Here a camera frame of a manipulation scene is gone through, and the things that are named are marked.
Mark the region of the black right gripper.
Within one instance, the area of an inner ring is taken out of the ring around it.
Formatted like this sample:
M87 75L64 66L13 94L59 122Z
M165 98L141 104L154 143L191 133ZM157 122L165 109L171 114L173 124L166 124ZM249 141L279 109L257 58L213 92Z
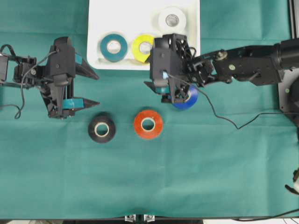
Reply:
M177 33L165 34L162 36L162 39L162 50L166 53L163 72L168 75L168 86L156 87L153 82L144 82L144 84L156 94L168 94L168 96L163 97L164 101L168 98L168 101L173 104L182 104L187 101L190 89L190 86L187 84L190 80L187 77L186 64L195 58L197 50L189 45L186 35ZM148 56L144 63L148 64L150 61L151 55Z

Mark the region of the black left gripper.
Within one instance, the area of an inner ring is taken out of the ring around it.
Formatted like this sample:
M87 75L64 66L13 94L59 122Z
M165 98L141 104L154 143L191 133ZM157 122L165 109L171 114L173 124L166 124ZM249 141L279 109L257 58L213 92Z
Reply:
M99 79L99 76L78 53L75 53L75 66L77 75L94 80ZM41 78L40 93L48 110L49 118L65 119L75 115L75 112L71 109L85 109L100 104L99 102L86 98L65 99L66 88L67 86L72 85L74 78L66 86L55 86L53 80L45 77L45 68L46 64L39 67L41 73L39 75Z

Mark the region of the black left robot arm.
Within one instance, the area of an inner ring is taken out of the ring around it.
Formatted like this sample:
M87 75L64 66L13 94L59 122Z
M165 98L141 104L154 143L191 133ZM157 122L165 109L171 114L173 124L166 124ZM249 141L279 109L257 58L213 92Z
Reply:
M0 84L19 88L24 99L24 89L37 88L46 105L49 118L65 119L76 111L91 108L99 103L74 96L76 75L97 80L98 75L76 53L71 44L54 44L41 61L35 57L17 56L11 45L3 45L10 54L0 54Z

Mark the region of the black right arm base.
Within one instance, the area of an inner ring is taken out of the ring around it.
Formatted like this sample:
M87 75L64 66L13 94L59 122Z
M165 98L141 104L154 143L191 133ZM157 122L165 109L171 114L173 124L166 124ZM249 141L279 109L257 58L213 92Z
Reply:
M279 108L285 116L299 127L299 69L287 70L278 84Z

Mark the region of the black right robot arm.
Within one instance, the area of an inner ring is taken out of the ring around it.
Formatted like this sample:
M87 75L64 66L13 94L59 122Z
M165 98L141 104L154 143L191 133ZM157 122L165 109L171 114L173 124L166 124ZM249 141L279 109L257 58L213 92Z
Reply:
M299 66L299 40L220 49L197 56L186 35L166 34L154 38L147 62L150 80L145 85L161 95L163 103L184 103L190 85L230 84L234 79L256 86L282 82L286 70Z

